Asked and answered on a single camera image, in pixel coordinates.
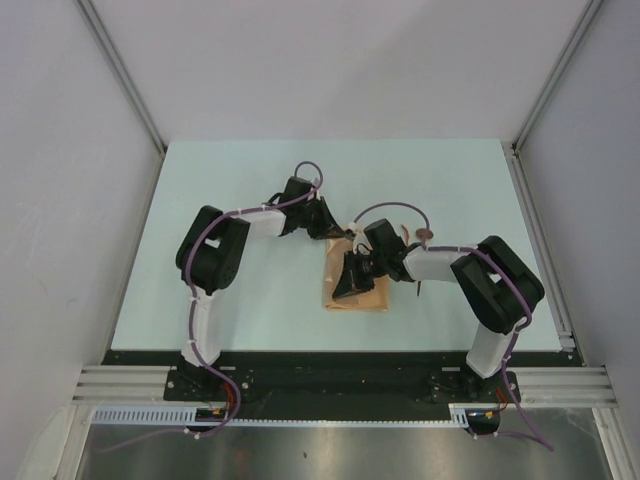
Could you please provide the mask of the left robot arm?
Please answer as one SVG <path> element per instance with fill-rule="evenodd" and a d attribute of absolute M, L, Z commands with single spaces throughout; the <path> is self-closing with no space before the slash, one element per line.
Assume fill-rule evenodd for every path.
<path fill-rule="evenodd" d="M 286 236 L 303 229 L 313 240 L 351 236 L 339 226 L 319 194 L 321 182 L 296 176 L 284 190 L 258 207 L 224 212 L 213 206 L 200 208 L 176 254 L 181 280 L 191 290 L 188 337 L 181 355 L 195 366 L 186 387 L 197 398 L 214 397 L 221 376 L 211 366 L 221 353 L 214 304 L 220 292 L 235 280 L 245 247 L 254 240 Z"/>

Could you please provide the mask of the peach cloth napkin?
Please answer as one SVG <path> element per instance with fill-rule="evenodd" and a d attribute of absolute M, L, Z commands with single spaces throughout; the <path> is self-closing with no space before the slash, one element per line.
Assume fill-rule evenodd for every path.
<path fill-rule="evenodd" d="M 351 240 L 330 239 L 326 241 L 322 298 L 329 311 L 386 312 L 389 278 L 374 278 L 366 260 L 353 252 Z"/>

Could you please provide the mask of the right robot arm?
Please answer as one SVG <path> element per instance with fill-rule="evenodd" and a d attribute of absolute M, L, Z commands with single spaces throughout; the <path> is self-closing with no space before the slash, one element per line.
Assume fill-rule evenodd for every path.
<path fill-rule="evenodd" d="M 365 294 L 375 280 L 440 281 L 457 284 L 479 326 L 461 376 L 463 393 L 484 401 L 497 389 L 495 374 L 506 368 L 519 332 L 545 296 L 538 277 L 499 236 L 471 247 L 406 243 L 386 219 L 358 232 L 332 291 L 334 300 Z"/>

